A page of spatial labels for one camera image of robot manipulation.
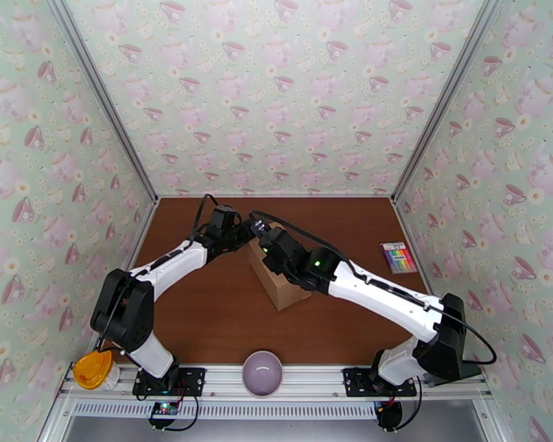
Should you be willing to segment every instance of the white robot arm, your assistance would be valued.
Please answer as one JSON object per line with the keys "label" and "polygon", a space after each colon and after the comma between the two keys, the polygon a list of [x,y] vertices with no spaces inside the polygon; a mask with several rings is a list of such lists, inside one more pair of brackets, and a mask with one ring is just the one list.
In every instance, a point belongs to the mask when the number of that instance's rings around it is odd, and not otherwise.
{"label": "white robot arm", "polygon": [[158,382],[159,390],[172,390],[178,362],[153,333],[154,302],[188,273],[257,237],[268,269],[305,290],[361,305],[413,334],[398,347],[377,354],[369,376],[376,389],[393,391],[424,373],[445,381],[473,374],[461,359],[466,326],[461,299],[448,294],[441,300],[408,290],[364,270],[329,245],[307,251],[287,231],[270,229],[254,213],[276,218],[253,212],[250,220],[242,221],[233,208],[218,206],[202,231],[160,259],[129,272],[109,273],[91,318],[92,329],[123,349]]}

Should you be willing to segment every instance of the teapot pattern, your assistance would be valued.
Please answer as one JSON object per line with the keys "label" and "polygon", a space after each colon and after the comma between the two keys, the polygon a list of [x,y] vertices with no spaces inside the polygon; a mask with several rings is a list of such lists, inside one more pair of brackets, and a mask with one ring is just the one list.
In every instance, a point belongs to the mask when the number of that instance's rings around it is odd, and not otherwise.
{"label": "teapot pattern", "polygon": [[[122,0],[86,5],[99,32],[128,31]],[[117,85],[132,102],[155,87],[129,72]],[[155,131],[152,149],[171,145]],[[149,202],[48,4],[0,0],[0,440],[38,437],[94,334],[88,292],[122,265]]]}
{"label": "teapot pattern", "polygon": [[68,3],[159,194],[263,196],[391,192],[482,0]]}
{"label": "teapot pattern", "polygon": [[506,0],[448,110],[397,202],[513,440],[553,441],[553,0]]}

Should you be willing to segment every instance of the wooden table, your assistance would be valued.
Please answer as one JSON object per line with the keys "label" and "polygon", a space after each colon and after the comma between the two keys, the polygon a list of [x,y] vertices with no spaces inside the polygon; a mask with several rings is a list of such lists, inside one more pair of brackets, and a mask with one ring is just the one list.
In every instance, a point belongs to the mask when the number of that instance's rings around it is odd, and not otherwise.
{"label": "wooden table", "polygon": [[[218,198],[242,215],[275,214],[337,246],[360,266],[425,292],[420,274],[392,276],[379,244],[405,240],[387,199]],[[199,199],[163,199],[136,266],[172,250],[190,233]],[[212,204],[201,222],[209,219]],[[156,302],[156,336],[181,362],[242,363],[253,351],[283,363],[370,364],[409,334],[358,305],[314,293],[281,312],[273,307],[244,249],[222,255],[168,289]]]}

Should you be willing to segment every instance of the vent grille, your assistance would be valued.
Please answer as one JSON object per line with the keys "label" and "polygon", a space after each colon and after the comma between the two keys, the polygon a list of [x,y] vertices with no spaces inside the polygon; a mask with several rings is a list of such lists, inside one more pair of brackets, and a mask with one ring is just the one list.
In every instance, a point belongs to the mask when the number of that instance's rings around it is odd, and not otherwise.
{"label": "vent grille", "polygon": [[[78,399],[74,415],[78,417],[148,418],[153,401]],[[192,418],[195,402],[184,403],[178,418]],[[200,419],[209,420],[374,420],[373,403],[201,403]]]}

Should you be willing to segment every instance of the aluminum frame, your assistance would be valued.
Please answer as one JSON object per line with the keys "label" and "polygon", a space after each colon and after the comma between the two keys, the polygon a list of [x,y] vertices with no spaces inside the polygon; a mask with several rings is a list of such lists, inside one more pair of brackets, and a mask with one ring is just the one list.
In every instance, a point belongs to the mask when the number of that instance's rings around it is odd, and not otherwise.
{"label": "aluminum frame", "polygon": [[74,20],[74,15],[68,7],[66,0],[45,0],[49,5],[53,17],[57,21],[60,31],[62,32],[65,44],[68,46],[72,57],[75,58],[85,81],[90,86],[92,93],[100,103],[103,113],[109,125],[113,129],[117,138],[121,143],[123,152],[128,157],[131,165],[136,171],[139,181],[142,183],[147,195],[151,201],[157,199],[156,189],[147,176],[145,168],[139,159],[137,151],[131,143],[131,139],[125,129],[125,126],[119,116],[111,96],[108,94],[105,83],[102,81],[98,73],[98,69],[92,60],[90,52],[86,48],[86,42]]}
{"label": "aluminum frame", "polygon": [[[139,235],[131,248],[130,255],[124,263],[127,267],[130,267],[134,264],[139,253],[139,249],[145,240],[145,236],[150,227],[151,221],[153,220],[153,215],[155,214],[155,210],[159,204],[159,196],[147,176],[139,156],[131,144],[128,133],[116,111],[116,108],[114,107],[110,96],[108,95],[104,82],[96,70],[94,61],[91,59],[90,53],[86,48],[79,29],[76,26],[73,15],[67,6],[66,0],[46,1],[53,13],[53,16],[59,24],[64,37],[69,41],[66,42],[66,44],[69,46],[72,54],[77,59],[84,77],[95,93],[97,100],[100,102],[111,127],[114,129],[114,132],[121,141],[122,148],[126,156],[133,164],[140,181],[142,182],[148,196],[152,200],[152,204],[148,207],[147,213],[145,214],[146,217],[144,219],[144,225],[142,226],[142,229],[140,230]],[[396,185],[391,195],[376,195],[377,197],[389,197],[391,199],[397,218],[399,219],[400,225],[404,230],[404,234],[408,240],[408,245],[412,249],[412,253],[414,254],[414,258],[416,259],[416,263],[419,268],[422,267],[422,264],[417,257],[417,252],[413,251],[413,236],[408,231],[408,228],[404,223],[402,212],[397,208],[396,200],[404,192],[408,180],[411,178],[423,153],[427,149],[431,139],[434,137],[438,124],[448,109],[448,103],[455,94],[459,83],[462,81],[462,78],[470,65],[471,58],[476,54],[476,51],[481,46],[481,40],[491,26],[491,23],[495,20],[499,7],[503,2],[504,0],[484,0],[470,35],[465,41],[465,44],[458,56],[457,63],[449,75],[441,96],[439,97],[439,101],[433,109],[433,113],[431,114],[431,117],[428,120],[422,135],[420,136],[416,149],[412,153],[406,168],[403,170],[399,183]],[[241,195],[222,196],[239,197]],[[374,195],[356,195],[356,197],[374,197]],[[428,292],[434,293],[431,289],[429,280],[426,276],[423,277]],[[251,399],[245,391],[241,390],[243,386],[241,385],[241,380],[238,375],[238,371],[241,370],[241,366],[204,365],[204,367],[209,369],[207,377],[208,387],[206,388],[208,396],[204,395],[202,401],[214,403],[223,402],[225,405],[257,402],[257,399]],[[315,399],[318,397],[319,401],[323,403],[354,402],[364,404],[367,401],[366,399],[348,399],[345,396],[344,386],[341,384],[341,373],[339,372],[343,367],[346,366],[285,366],[285,372],[290,374],[289,378],[292,379],[292,382],[289,385],[284,386],[284,389],[282,389],[280,393],[269,398],[268,403],[279,403],[279,400],[286,398],[287,401],[283,401],[282,403],[289,403],[290,400],[293,399],[296,403],[311,404],[316,403]],[[62,393],[53,402],[51,412],[49,413],[46,423],[44,424],[39,440],[62,441],[66,436],[66,430],[68,429],[70,422],[74,418],[73,406],[75,406],[80,400],[96,399],[106,402],[112,399],[117,400],[120,398],[123,401],[131,402],[133,399],[130,395],[131,392],[128,391],[133,384],[133,380],[128,378],[128,376],[132,376],[134,378],[134,371],[132,371],[132,369],[135,368],[123,366],[122,372],[124,377],[122,377],[122,382],[119,383],[119,390],[114,390],[109,393],[93,391],[90,393],[91,395],[89,398],[83,396],[88,394],[88,391],[78,390],[75,384],[70,385],[70,379],[67,376],[66,380],[62,384]],[[340,384],[338,384],[338,380],[333,379],[332,375],[335,372],[336,376],[339,376]],[[313,382],[310,384],[306,383],[306,377],[308,374],[313,375]],[[297,376],[299,376],[300,380],[296,383],[295,378],[298,378]],[[489,389],[487,389],[487,385],[483,379],[470,379],[435,388],[428,388],[427,385],[424,385],[422,392],[423,400],[472,399],[480,425],[483,428],[487,439],[491,442],[512,440],[504,421],[499,415],[495,402],[491,399],[491,393]]]}
{"label": "aluminum frame", "polygon": [[[91,410],[91,416],[143,418],[143,413],[149,408],[144,410],[140,407],[153,404],[156,400],[167,400],[167,396],[151,396],[145,401],[137,401],[131,395],[137,367],[132,364],[119,366],[119,383],[112,391],[84,390],[75,383],[69,370],[38,440],[63,441],[72,420],[76,416],[86,415],[86,408],[91,405],[98,407]],[[373,398],[346,397],[341,372],[347,367],[344,365],[285,365],[281,388],[266,399],[256,399],[246,392],[241,381],[241,365],[215,364],[196,367],[207,369],[206,386],[199,400],[201,409],[207,409],[201,414],[202,420],[373,419]],[[417,396],[396,398],[401,401],[417,399]],[[497,438],[502,434],[495,424],[497,420],[487,418],[491,412],[489,410],[495,404],[487,383],[481,376],[438,387],[429,387],[422,382],[422,401],[456,399],[473,400],[480,425],[489,442],[508,440]],[[181,418],[192,416],[193,403],[192,399],[187,400],[187,412]],[[294,410],[294,415],[287,414],[287,409]]]}
{"label": "aluminum frame", "polygon": [[432,110],[430,118],[424,126],[420,139],[412,152],[410,159],[403,170],[400,180],[391,194],[393,203],[404,193],[406,186],[414,174],[415,169],[422,160],[425,151],[434,139],[434,135],[439,129],[439,123],[448,111],[448,106],[459,90],[468,69],[471,67],[471,60],[480,50],[483,40],[490,31],[490,27],[498,17],[498,12],[505,0],[484,0],[473,26],[469,31],[469,36],[461,48],[461,52],[456,59],[455,65],[448,76],[445,86],[439,95],[438,101]]}

